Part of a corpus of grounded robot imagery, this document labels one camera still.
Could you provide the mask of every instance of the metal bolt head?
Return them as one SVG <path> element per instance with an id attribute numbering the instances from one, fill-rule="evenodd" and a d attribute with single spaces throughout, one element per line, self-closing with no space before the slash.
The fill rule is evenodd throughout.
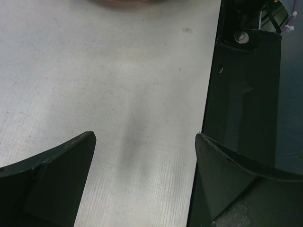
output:
<path id="1" fill-rule="evenodd" d="M 239 31 L 235 33 L 235 40 L 240 44 L 246 44 L 250 40 L 250 37 L 246 32 Z"/>

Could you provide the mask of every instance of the screw hole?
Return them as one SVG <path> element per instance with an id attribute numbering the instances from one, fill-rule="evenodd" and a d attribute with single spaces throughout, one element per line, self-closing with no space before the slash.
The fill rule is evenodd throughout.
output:
<path id="1" fill-rule="evenodd" d="M 219 64 L 219 67 L 218 67 L 218 73 L 222 73 L 223 72 L 223 65 L 222 63 Z"/>

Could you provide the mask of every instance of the scratch mark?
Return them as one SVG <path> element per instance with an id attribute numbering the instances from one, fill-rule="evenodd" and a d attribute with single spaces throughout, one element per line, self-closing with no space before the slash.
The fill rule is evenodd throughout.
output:
<path id="1" fill-rule="evenodd" d="M 276 159 L 286 159 L 286 158 L 297 158 L 298 156 L 291 156 L 291 157 L 276 157 Z"/>
<path id="2" fill-rule="evenodd" d="M 24 112 L 19 112 L 18 114 L 25 114 L 26 116 L 28 116 L 28 117 L 31 117 L 31 116 L 29 116 L 28 114 L 26 114 L 26 113 L 24 113 Z"/>
<path id="3" fill-rule="evenodd" d="M 185 28 L 183 29 L 183 32 L 193 33 L 193 30 L 192 30 L 191 28 L 189 28 L 189 27 L 185 27 Z"/>
<path id="4" fill-rule="evenodd" d="M 292 153 L 288 153 L 288 154 L 284 154 L 284 155 L 292 155 L 292 154 L 294 154 L 295 152 L 292 152 Z"/>
<path id="5" fill-rule="evenodd" d="M 53 17 L 53 20 L 56 22 L 57 26 L 61 27 L 55 17 Z"/>
<path id="6" fill-rule="evenodd" d="M 112 168 L 114 168 L 116 165 L 117 165 L 117 163 L 115 163 L 115 164 L 112 166 Z"/>

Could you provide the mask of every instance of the wire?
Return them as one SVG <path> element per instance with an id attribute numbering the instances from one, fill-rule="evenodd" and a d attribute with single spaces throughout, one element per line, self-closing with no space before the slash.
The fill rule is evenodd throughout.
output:
<path id="1" fill-rule="evenodd" d="M 286 23 L 286 25 L 283 26 L 283 28 L 281 30 L 282 32 L 289 29 L 290 27 L 292 27 L 294 18 L 297 15 L 298 3 L 299 3 L 299 0 L 294 0 L 293 13 L 292 13 L 289 21 Z"/>
<path id="2" fill-rule="evenodd" d="M 270 22 L 273 24 L 273 26 L 274 26 L 276 32 L 277 32 L 278 34 L 280 34 L 280 33 L 281 33 L 281 28 L 279 27 L 279 25 L 278 25 L 278 23 L 276 22 L 274 16 L 272 15 L 272 12 L 271 12 L 271 9 L 270 9 L 270 7 L 269 7 L 268 2 L 265 4 L 265 6 L 266 6 L 266 10 L 267 10 L 268 18 L 269 18 Z"/>

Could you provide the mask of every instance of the white table surface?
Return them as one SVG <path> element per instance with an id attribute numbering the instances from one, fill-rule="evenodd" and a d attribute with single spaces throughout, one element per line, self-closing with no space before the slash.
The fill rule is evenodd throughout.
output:
<path id="1" fill-rule="evenodd" d="M 84 131 L 76 227 L 184 227 L 219 0 L 0 0 L 0 166 Z"/>

